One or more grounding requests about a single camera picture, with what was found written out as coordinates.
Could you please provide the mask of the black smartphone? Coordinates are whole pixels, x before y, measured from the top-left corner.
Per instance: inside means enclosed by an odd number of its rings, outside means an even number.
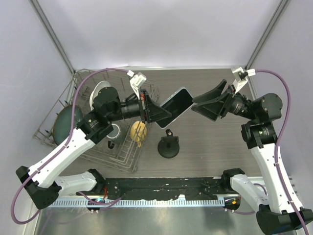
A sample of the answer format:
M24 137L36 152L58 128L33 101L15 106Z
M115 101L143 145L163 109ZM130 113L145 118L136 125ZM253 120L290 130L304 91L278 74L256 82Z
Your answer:
M180 87L170 97L168 97L160 106L169 111L172 116L156 122L159 128L165 129L186 110L193 105L193 97L185 87Z

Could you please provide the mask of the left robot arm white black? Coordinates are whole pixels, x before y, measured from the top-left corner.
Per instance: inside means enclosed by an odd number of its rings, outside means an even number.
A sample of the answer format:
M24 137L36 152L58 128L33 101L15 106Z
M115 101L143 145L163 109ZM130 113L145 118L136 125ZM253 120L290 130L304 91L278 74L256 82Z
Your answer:
M76 126L71 126L69 136L61 144L37 164L16 170L23 188L39 210L50 206L61 195L81 191L100 195L103 192L105 179L95 169L64 178L59 175L111 133L113 122L140 117L142 121L152 123L171 117L171 113L156 104L146 90L125 101L120 101L114 87L104 87L93 95L93 109Z

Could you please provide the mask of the black phone stand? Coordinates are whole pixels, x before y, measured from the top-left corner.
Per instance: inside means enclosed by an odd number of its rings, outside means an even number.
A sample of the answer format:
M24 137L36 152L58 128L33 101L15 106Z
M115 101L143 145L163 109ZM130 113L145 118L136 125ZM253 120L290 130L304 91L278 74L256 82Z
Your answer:
M171 159L177 156L180 150L179 137L174 136L170 129L167 129L166 136L162 137L157 145L157 150L160 156Z

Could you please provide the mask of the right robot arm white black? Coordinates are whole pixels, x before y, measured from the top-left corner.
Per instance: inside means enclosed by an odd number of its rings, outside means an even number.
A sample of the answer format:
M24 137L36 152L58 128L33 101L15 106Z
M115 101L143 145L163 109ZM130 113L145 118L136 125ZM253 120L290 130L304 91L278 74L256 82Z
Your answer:
M227 113L248 119L241 126L242 138L261 171L266 190L255 186L239 169L225 170L221 188L239 193L256 212L256 219L266 235L304 228L313 220L313 211L303 208L284 169L273 121L281 118L283 103L273 93L256 100L241 95L235 85L222 82L213 90L193 98L192 110L216 121Z

